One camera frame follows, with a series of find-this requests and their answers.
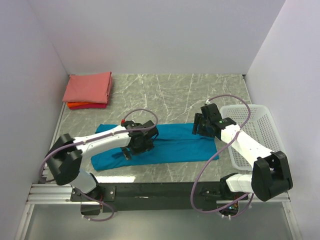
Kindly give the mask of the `teal blue t shirt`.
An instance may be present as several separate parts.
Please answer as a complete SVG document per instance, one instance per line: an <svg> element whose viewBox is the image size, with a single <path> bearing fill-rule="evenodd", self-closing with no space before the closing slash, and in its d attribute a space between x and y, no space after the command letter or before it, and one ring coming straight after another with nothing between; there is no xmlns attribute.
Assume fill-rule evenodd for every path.
<svg viewBox="0 0 320 240"><path fill-rule="evenodd" d="M217 152L211 137L192 134L192 123L169 123L157 125L159 135L154 148L127 160L120 148L114 148L91 157L96 171L121 167L207 161Z"/></svg>

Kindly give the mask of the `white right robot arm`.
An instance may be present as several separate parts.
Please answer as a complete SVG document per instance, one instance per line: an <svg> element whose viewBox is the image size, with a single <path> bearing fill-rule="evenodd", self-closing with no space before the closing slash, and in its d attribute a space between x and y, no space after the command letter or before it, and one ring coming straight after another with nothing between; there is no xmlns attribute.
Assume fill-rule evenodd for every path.
<svg viewBox="0 0 320 240"><path fill-rule="evenodd" d="M194 116L192 134L217 138L236 150L251 166L251 174L232 173L221 178L219 193L230 200L237 193L255 194L266 202L293 188L286 154L273 151L250 137L229 117L223 118L214 103Z"/></svg>

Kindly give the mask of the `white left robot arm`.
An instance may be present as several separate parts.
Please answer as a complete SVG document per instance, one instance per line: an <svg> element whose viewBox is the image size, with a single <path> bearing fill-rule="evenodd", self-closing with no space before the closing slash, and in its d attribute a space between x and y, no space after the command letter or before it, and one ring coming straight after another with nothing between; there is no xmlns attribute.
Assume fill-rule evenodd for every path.
<svg viewBox="0 0 320 240"><path fill-rule="evenodd" d="M83 137L64 134L54 143L45 160L57 185L70 184L88 201L94 201L103 193L95 176L81 169L82 160L120 149L125 160L130 161L133 156L152 150L158 135L151 120L144 124L124 121L110 130Z"/></svg>

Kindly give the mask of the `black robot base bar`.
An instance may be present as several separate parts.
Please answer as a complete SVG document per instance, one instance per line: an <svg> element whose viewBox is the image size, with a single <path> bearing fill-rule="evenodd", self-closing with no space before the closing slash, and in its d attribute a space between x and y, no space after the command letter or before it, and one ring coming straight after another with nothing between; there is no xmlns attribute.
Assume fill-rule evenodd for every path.
<svg viewBox="0 0 320 240"><path fill-rule="evenodd" d="M243 192L225 190L226 185L219 181L199 182L196 185L193 202L203 211L217 208L218 201L233 201L244 196ZM147 210L188 210L191 209L190 195L192 182L156 183L99 183L98 190L88 195L102 200L116 211Z"/></svg>

